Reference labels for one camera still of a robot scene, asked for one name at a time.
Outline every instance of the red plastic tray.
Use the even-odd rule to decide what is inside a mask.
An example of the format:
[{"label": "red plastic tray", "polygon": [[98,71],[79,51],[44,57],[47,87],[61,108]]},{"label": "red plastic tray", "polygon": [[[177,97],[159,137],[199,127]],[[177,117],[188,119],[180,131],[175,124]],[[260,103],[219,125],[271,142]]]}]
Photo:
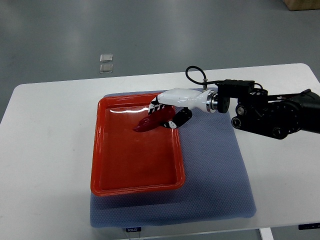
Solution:
[{"label": "red plastic tray", "polygon": [[177,129],[133,128],[158,93],[110,96],[98,103],[91,191],[96,196],[173,190],[185,183]]}]

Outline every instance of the robotic arm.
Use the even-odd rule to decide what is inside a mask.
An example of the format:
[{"label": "robotic arm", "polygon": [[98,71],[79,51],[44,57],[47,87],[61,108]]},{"label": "robotic arm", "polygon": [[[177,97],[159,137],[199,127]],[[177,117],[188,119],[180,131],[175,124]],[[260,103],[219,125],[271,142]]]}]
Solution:
[{"label": "robotic arm", "polygon": [[[196,82],[188,76],[191,68],[202,72],[204,82]],[[166,106],[183,107],[171,120],[161,122],[163,127],[175,129],[182,126],[192,117],[194,108],[207,113],[226,113],[230,98],[235,98],[238,103],[236,116],[231,120],[235,129],[279,140],[299,130],[320,134],[320,96],[310,89],[301,93],[268,95],[268,91],[255,81],[226,79],[208,82],[205,73],[196,66],[187,68],[186,77],[203,85],[204,89],[208,84],[216,84],[217,91],[174,88],[159,94],[149,105],[149,116],[160,109],[168,109]]]}]

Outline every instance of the concrete floor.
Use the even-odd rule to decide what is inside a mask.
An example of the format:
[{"label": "concrete floor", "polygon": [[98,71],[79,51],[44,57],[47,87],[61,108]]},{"label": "concrete floor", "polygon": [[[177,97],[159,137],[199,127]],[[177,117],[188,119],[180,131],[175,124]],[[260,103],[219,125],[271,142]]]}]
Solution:
[{"label": "concrete floor", "polygon": [[[0,119],[20,84],[304,63],[320,79],[320,10],[282,0],[0,0]],[[100,54],[113,72],[100,74]],[[272,229],[275,240],[320,231]],[[257,230],[178,239],[260,239]]]}]

